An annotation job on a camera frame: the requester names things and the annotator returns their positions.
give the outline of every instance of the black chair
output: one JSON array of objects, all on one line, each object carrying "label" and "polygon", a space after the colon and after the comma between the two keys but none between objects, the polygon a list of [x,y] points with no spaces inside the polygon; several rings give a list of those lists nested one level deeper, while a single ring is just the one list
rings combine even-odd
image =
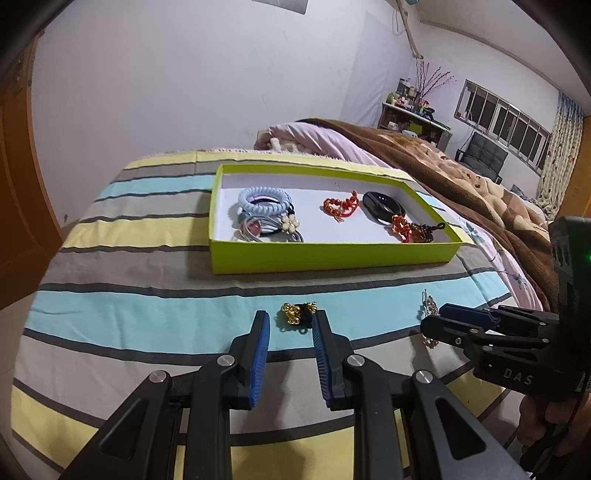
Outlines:
[{"label": "black chair", "polygon": [[474,132],[466,150],[456,151],[456,161],[474,173],[501,183],[499,172],[507,158],[508,151],[478,132]]}]

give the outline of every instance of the metal screw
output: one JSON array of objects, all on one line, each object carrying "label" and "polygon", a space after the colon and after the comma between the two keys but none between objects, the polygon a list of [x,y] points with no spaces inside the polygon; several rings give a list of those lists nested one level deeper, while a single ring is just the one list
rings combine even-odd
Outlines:
[{"label": "metal screw", "polygon": [[429,384],[433,381],[433,374],[428,370],[419,370],[416,377],[418,382],[425,384]]},{"label": "metal screw", "polygon": [[232,355],[220,355],[217,358],[217,364],[222,367],[229,367],[234,364],[234,357]]},{"label": "metal screw", "polygon": [[353,367],[361,367],[365,363],[365,358],[361,355],[349,355],[347,357],[347,363]]},{"label": "metal screw", "polygon": [[152,383],[162,383],[166,380],[166,372],[164,370],[156,370],[150,373],[149,378]]}]

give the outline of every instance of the window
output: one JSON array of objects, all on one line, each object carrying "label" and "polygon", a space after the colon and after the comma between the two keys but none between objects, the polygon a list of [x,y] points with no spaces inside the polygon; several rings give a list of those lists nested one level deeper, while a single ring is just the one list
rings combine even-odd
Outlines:
[{"label": "window", "polygon": [[467,80],[457,104],[456,118],[506,146],[541,173],[550,134],[509,102]]}]

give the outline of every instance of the red bracelet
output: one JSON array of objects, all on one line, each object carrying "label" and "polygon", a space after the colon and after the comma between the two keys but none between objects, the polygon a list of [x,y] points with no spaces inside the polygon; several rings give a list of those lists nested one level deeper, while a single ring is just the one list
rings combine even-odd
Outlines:
[{"label": "red bracelet", "polygon": [[397,233],[402,237],[403,244],[409,244],[411,240],[417,243],[429,244],[433,242],[433,232],[435,230],[443,230],[446,227],[445,223],[438,223],[436,226],[430,226],[423,223],[408,223],[406,218],[401,215],[394,215],[392,217],[392,232]]},{"label": "red bracelet", "polygon": [[357,191],[351,192],[351,197],[346,200],[326,199],[323,203],[324,211],[335,218],[337,222],[342,222],[343,218],[350,217],[359,206]]}]

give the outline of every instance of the striped bed sheet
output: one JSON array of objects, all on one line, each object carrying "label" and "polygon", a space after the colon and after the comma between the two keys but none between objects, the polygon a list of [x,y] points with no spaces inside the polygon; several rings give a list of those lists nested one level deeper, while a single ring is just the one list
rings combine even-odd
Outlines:
[{"label": "striped bed sheet", "polygon": [[[207,246],[213,175],[220,163],[236,161],[394,176],[441,210],[463,245],[444,265],[213,275]],[[234,478],[351,478],[352,413],[326,408],[311,332],[288,328],[280,314],[285,302],[308,301],[327,311],[333,330],[357,352],[395,372],[432,370],[501,441],[510,439],[512,429],[491,420],[510,392],[476,379],[460,350],[427,350],[418,334],[424,290],[439,305],[515,305],[483,252],[446,215],[394,169],[240,151],[133,162],[70,232],[39,286],[15,366],[12,450],[32,480],[58,478],[151,371],[198,369],[246,333],[257,310],[266,310],[271,336],[259,406],[231,413]],[[183,458],[180,445],[175,479],[182,478]]]}]

